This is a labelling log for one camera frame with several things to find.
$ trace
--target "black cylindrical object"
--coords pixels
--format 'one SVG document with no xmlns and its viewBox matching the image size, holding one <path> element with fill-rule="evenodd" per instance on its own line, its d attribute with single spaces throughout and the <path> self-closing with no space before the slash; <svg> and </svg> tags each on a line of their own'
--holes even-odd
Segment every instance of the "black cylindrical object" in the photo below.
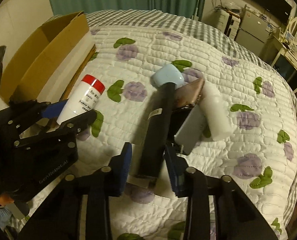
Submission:
<svg viewBox="0 0 297 240">
<path fill-rule="evenodd" d="M 166 83 L 157 91 L 158 95 L 148 118 L 149 125 L 138 169 L 139 177 L 154 179 L 160 173 L 175 100 L 175 87 L 174 83 Z"/>
</svg>

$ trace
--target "white plastic bottle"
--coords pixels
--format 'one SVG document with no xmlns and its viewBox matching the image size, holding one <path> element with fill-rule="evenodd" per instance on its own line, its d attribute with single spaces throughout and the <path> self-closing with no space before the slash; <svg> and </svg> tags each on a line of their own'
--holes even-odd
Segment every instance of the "white plastic bottle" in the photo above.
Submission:
<svg viewBox="0 0 297 240">
<path fill-rule="evenodd" d="M 85 75 L 68 99 L 56 122 L 61 124 L 68 119 L 94 109 L 104 90 L 105 86 L 101 81 L 91 75 Z"/>
<path fill-rule="evenodd" d="M 199 103 L 214 141 L 221 141 L 233 133 L 221 93 L 215 84 L 205 81 Z"/>
</svg>

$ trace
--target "gold phone case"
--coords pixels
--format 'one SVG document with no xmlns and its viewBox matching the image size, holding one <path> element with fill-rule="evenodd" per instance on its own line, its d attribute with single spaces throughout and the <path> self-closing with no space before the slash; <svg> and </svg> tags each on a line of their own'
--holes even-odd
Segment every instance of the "gold phone case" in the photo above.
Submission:
<svg viewBox="0 0 297 240">
<path fill-rule="evenodd" d="M 195 107 L 199 103 L 205 80 L 199 78 L 175 91 L 174 109 Z"/>
</svg>

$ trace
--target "mini fridge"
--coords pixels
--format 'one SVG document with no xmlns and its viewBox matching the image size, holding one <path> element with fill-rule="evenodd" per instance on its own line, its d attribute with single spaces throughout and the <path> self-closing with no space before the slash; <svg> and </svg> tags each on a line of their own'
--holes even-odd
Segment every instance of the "mini fridge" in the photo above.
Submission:
<svg viewBox="0 0 297 240">
<path fill-rule="evenodd" d="M 269 32 L 266 30 L 267 22 L 255 14 L 246 11 L 235 41 L 249 51 L 259 56 L 264 47 Z"/>
</svg>

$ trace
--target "television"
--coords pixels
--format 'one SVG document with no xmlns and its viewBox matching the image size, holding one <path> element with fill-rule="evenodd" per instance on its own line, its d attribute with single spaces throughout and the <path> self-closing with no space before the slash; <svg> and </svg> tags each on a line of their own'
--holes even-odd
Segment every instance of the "television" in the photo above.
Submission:
<svg viewBox="0 0 297 240">
<path fill-rule="evenodd" d="M 285 0 L 253 0 L 274 15 L 282 24 L 287 25 L 292 6 Z"/>
</svg>

